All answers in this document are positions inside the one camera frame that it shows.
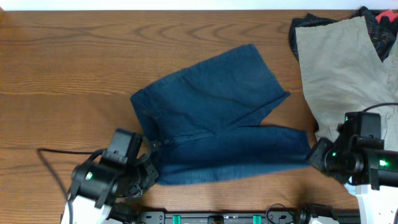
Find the dark blue denim shorts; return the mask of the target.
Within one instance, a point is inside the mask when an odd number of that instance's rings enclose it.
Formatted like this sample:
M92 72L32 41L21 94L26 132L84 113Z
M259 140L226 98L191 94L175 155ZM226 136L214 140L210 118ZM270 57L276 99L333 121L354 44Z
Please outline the dark blue denim shorts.
M242 179L307 166L307 134L262 120L287 97L257 48L242 45L131 96L161 185Z

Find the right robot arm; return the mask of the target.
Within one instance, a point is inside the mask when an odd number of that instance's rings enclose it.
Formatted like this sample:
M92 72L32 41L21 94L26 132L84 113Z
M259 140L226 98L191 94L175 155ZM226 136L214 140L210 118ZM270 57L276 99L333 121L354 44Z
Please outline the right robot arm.
M314 145L308 163L356 187L361 223L397 223L397 153L384 150L380 125L346 121L338 132Z

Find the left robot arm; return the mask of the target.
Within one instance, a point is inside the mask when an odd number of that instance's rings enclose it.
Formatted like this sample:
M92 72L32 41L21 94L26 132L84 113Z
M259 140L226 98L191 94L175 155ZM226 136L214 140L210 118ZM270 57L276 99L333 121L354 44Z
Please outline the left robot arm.
M61 223L139 223L139 212L117 199L139 199L159 176L150 156L159 143L111 143L76 167Z

